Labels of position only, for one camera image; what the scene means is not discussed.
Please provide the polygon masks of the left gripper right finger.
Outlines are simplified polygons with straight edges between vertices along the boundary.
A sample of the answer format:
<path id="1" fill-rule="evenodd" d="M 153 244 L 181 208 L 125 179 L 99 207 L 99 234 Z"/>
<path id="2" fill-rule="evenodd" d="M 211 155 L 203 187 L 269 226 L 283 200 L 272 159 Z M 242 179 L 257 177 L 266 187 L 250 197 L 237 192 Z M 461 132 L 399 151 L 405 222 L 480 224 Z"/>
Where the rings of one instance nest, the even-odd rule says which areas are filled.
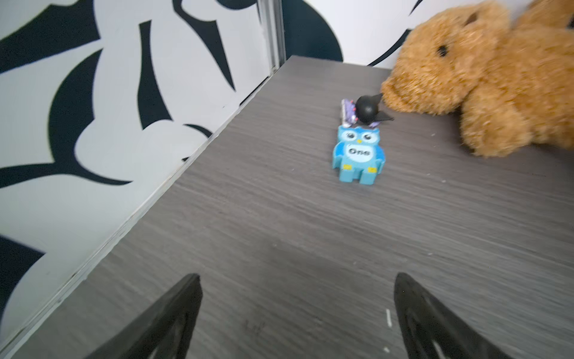
<path id="1" fill-rule="evenodd" d="M 394 302 L 409 358 L 511 359 L 405 272 L 396 276 Z"/>

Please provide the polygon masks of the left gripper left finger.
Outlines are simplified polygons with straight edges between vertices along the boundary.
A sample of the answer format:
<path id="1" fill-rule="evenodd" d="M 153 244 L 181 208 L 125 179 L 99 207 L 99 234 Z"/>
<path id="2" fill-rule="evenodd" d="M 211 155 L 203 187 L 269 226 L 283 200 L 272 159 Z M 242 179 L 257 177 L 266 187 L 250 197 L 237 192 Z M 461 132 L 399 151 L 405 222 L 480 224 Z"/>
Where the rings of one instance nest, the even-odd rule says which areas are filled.
<path id="1" fill-rule="evenodd" d="M 203 299 L 188 274 L 89 358 L 186 358 Z"/>

